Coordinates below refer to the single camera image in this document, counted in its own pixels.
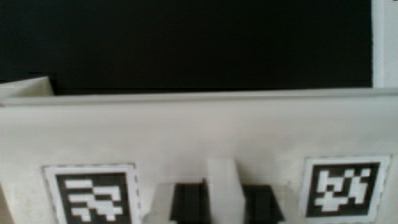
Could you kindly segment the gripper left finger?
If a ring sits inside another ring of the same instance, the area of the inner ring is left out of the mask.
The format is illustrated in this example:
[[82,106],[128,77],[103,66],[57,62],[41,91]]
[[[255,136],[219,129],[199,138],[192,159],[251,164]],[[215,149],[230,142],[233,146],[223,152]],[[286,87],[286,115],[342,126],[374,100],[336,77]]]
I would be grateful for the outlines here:
[[207,181],[176,184],[169,220],[176,224],[212,223]]

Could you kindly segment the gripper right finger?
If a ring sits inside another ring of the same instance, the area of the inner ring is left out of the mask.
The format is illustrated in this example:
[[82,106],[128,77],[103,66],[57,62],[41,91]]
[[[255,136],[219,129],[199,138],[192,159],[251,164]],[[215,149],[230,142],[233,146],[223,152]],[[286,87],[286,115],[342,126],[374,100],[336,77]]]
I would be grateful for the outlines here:
[[279,224],[285,215],[269,185],[246,185],[246,224]]

